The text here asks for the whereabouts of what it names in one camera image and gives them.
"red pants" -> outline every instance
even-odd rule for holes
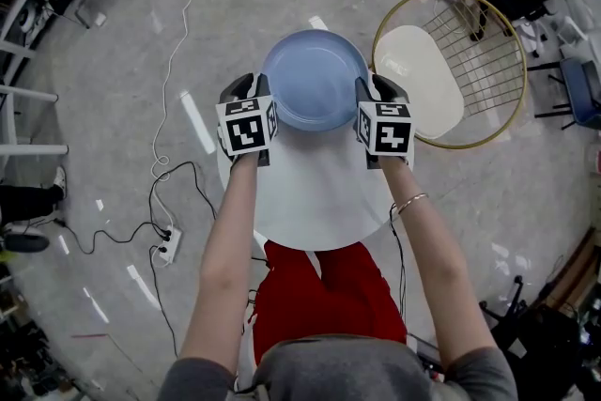
[[[358,334],[405,343],[407,328],[378,266],[360,242],[316,253],[265,244],[270,272],[258,288],[254,357],[275,344],[317,334]]]

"blue plate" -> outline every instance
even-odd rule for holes
[[[367,63],[344,37],[303,30],[280,40],[261,70],[277,102],[278,117],[302,131],[328,131],[357,114],[355,79]]]

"bracelet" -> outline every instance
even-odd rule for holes
[[[398,214],[399,216],[401,215],[401,213],[408,207],[409,204],[411,204],[413,201],[417,201],[418,199],[421,199],[422,197],[428,197],[428,194],[426,193],[421,193],[421,194],[416,194],[413,197],[411,197],[405,204],[403,204],[403,206],[401,206],[398,209]]]

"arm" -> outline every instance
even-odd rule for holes
[[[257,153],[234,165],[200,265],[198,298],[180,359],[204,358],[236,374],[248,300]]]
[[[422,192],[403,161],[380,157],[379,162],[398,207]],[[479,347],[495,347],[471,287],[466,259],[432,203],[427,198],[412,202],[401,219],[434,319],[443,367]]]

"gray floor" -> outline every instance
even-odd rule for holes
[[[20,79],[21,86],[60,97],[51,109],[41,111],[33,103],[21,104],[22,128],[42,142],[64,140],[69,155],[62,161],[13,159],[10,175],[22,185],[48,183],[55,163],[64,163],[69,176],[66,216],[86,249],[97,229],[125,239],[147,219],[151,142],[162,119],[162,81],[169,54],[183,34],[180,11],[186,1],[98,0],[108,16],[106,24],[86,31],[59,19]],[[170,157],[172,166],[199,162],[207,193],[219,204],[223,189],[215,157],[199,146],[177,94],[189,90],[214,131],[214,104],[223,86],[242,73],[258,71],[277,40],[309,28],[308,19],[318,15],[369,57],[380,20],[398,1],[193,0],[190,35],[177,53],[167,88],[169,117],[159,152]],[[559,90],[543,75],[532,76],[530,84],[524,109],[500,141],[458,152],[416,143],[415,174],[458,235],[478,297],[497,306],[506,303],[516,274],[523,274],[526,297],[532,299],[558,256],[568,253],[589,225],[582,158],[593,132],[578,127],[560,131],[558,119],[534,121],[534,106],[546,110]],[[160,193],[185,231],[176,264],[158,272],[164,308],[181,343],[211,218],[193,188],[191,172],[173,175]],[[128,245],[100,237],[94,255],[85,256],[69,232],[54,227],[47,232],[53,236],[51,247],[42,254],[19,256],[12,268],[56,352],[98,398],[152,399],[174,359],[171,339],[161,313],[127,267],[135,265],[153,290],[148,247],[156,237],[147,228]],[[397,298],[399,256],[390,230],[383,226],[365,244]],[[433,339],[404,236],[403,244],[408,328]],[[255,264],[254,287],[265,274]],[[109,324],[99,317],[84,287]],[[108,338],[72,338],[102,332],[110,333],[129,359]]]

